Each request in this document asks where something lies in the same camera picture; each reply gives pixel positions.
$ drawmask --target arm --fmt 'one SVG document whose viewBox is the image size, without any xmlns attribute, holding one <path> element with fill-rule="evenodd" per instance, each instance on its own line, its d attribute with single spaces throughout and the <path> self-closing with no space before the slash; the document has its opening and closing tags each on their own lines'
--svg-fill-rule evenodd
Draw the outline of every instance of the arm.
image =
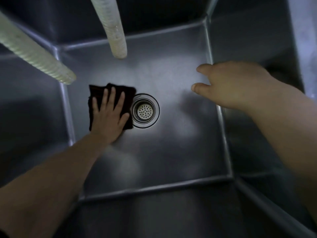
<svg viewBox="0 0 317 238">
<path fill-rule="evenodd" d="M 192 90 L 220 106 L 248 114 L 283 163 L 297 176 L 299 195 L 317 221 L 317 106 L 294 87 L 254 63 L 203 64 L 211 86 Z"/>
<path fill-rule="evenodd" d="M 0 189 L 0 229 L 10 238 L 51 237 L 97 158 L 115 141 L 129 118 L 120 118 L 124 93 L 113 108 L 115 89 L 100 111 L 93 99 L 94 121 L 89 135 Z"/>
</svg>

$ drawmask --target white hose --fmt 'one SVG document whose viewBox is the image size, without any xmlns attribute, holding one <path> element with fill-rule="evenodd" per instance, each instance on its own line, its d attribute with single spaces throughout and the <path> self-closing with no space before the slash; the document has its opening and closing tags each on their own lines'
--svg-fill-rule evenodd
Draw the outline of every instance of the white hose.
<svg viewBox="0 0 317 238">
<path fill-rule="evenodd" d="M 0 11 L 0 43 L 17 56 L 58 81 L 71 84 L 76 75 L 16 27 Z"/>
<path fill-rule="evenodd" d="M 126 41 L 116 0 L 91 0 L 105 29 L 112 54 L 115 58 L 127 56 Z"/>
</svg>

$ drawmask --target sink drain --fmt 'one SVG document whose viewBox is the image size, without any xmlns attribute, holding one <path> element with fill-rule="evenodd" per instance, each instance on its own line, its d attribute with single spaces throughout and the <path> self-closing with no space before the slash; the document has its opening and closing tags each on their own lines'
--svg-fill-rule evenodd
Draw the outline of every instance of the sink drain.
<svg viewBox="0 0 317 238">
<path fill-rule="evenodd" d="M 150 95 L 138 94 L 133 99 L 131 114 L 135 127 L 148 128 L 159 118 L 159 104 Z"/>
</svg>

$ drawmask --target fingernail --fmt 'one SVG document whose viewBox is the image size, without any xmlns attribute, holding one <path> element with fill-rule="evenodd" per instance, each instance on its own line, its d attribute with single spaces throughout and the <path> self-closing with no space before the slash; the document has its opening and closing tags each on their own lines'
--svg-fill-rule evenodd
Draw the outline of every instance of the fingernail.
<svg viewBox="0 0 317 238">
<path fill-rule="evenodd" d="M 195 92 L 195 86 L 196 86 L 196 84 L 193 84 L 192 87 L 191 87 L 191 90 L 192 90 L 193 92 Z"/>
</svg>

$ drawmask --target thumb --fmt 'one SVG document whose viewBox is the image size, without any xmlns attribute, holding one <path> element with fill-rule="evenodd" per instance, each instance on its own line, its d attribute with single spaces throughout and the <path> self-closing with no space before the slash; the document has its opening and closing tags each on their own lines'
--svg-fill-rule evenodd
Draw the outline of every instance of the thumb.
<svg viewBox="0 0 317 238">
<path fill-rule="evenodd" d="M 212 92 L 211 92 L 211 86 L 204 84 L 204 83 L 195 83 L 192 85 L 192 91 L 196 94 L 199 94 L 200 96 L 203 96 L 205 98 L 208 98 L 211 100 L 212 98 Z"/>
</svg>

